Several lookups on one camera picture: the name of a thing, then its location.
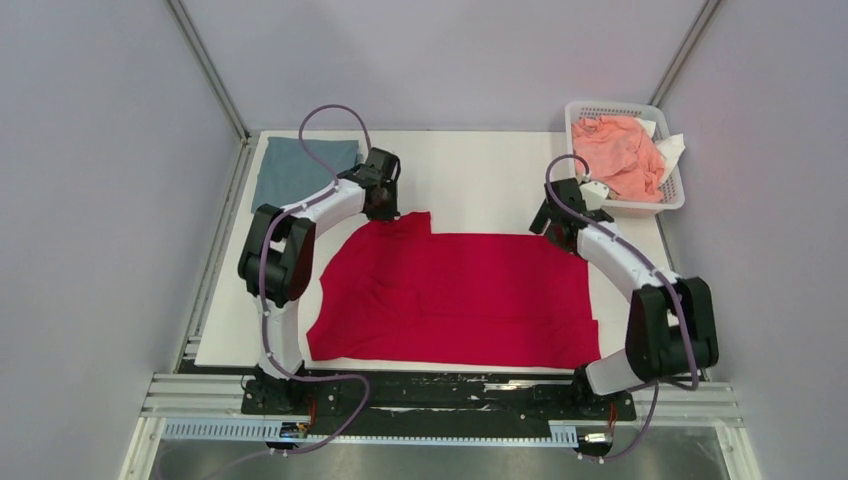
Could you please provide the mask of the red t shirt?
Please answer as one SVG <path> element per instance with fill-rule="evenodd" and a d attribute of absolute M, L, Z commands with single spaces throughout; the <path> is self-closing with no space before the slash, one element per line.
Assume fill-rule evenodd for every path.
<path fill-rule="evenodd" d="M 320 285 L 316 361 L 574 369 L 601 356 L 587 263 L 539 236 L 435 233 L 410 213 L 358 228 Z"/>

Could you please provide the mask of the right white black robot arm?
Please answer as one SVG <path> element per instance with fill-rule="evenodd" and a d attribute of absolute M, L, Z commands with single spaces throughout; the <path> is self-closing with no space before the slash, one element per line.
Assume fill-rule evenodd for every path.
<path fill-rule="evenodd" d="M 607 212 L 588 209 L 576 179 L 548 181 L 545 190 L 531 232 L 595 266 L 629 302 L 623 348 L 578 370 L 575 411 L 596 417 L 612 394 L 685 373 L 685 389 L 696 389 L 700 369 L 718 360 L 709 286 L 658 268 Z"/>

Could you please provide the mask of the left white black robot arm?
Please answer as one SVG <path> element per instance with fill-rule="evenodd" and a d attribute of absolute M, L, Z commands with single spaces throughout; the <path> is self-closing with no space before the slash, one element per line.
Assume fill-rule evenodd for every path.
<path fill-rule="evenodd" d="M 237 273 L 259 313 L 261 354 L 255 388 L 279 412 L 297 412 L 308 378 L 297 371 L 304 358 L 298 341 L 299 299 L 310 285 L 319 237 L 341 221 L 363 215 L 393 221 L 398 211 L 400 158 L 372 147 L 365 160 L 335 174 L 318 192 L 283 207 L 261 205 L 253 215 Z"/>

